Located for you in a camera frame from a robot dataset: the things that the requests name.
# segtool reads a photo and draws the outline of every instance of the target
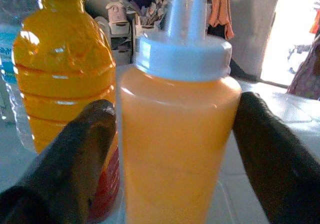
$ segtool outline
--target bottle cap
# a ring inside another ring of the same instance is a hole
[[[140,39],[135,66],[157,77],[178,81],[212,81],[230,73],[231,44],[205,35],[207,0],[194,0],[184,33],[185,0],[173,0],[166,32]]]

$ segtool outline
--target plastic bottle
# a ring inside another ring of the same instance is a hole
[[[13,48],[15,76],[41,152],[89,102],[115,102],[116,65],[84,0],[38,0]],[[119,187],[115,138],[106,158],[89,220],[104,218]]]
[[[22,20],[36,10],[36,0],[0,0],[0,58],[1,76],[9,93],[17,135],[23,146],[35,151],[28,116],[13,71],[12,46],[21,29]]]
[[[205,37],[206,1],[173,0],[166,32],[140,40],[121,80],[126,222],[206,220],[241,88],[229,76],[232,48]]]

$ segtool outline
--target water bottle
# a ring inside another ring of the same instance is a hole
[[[16,39],[23,19],[34,12],[37,0],[0,0],[0,58],[1,77],[9,94],[9,100],[14,114],[17,135],[23,146],[34,151],[28,116],[17,81],[12,62],[12,46]]]

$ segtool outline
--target orange liquid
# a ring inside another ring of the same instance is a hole
[[[131,69],[121,81],[126,222],[204,223],[241,89]]]
[[[41,0],[40,7],[25,19],[13,48],[16,79],[37,153],[91,101],[115,103],[116,83],[110,47],[85,12],[84,0]],[[115,138],[90,219],[103,216],[117,195],[117,144]]]

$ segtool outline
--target white nozzle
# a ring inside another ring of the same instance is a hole
[[[188,28],[188,40],[197,41],[205,38],[207,0],[193,0]]]
[[[168,36],[171,39],[181,38],[181,27],[183,25],[183,14],[185,13],[184,0],[172,0],[169,23],[167,27]]]

